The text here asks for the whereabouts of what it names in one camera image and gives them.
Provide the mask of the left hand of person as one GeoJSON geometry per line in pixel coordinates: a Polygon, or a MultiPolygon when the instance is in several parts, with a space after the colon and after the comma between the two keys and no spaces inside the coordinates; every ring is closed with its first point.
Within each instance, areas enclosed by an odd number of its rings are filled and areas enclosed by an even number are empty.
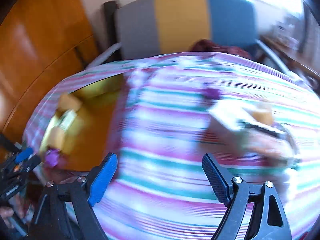
{"type": "Polygon", "coordinates": [[[8,220],[8,217],[11,217],[13,214],[14,214],[14,211],[12,208],[7,206],[0,207],[0,215],[8,228],[14,227],[8,220]]]}

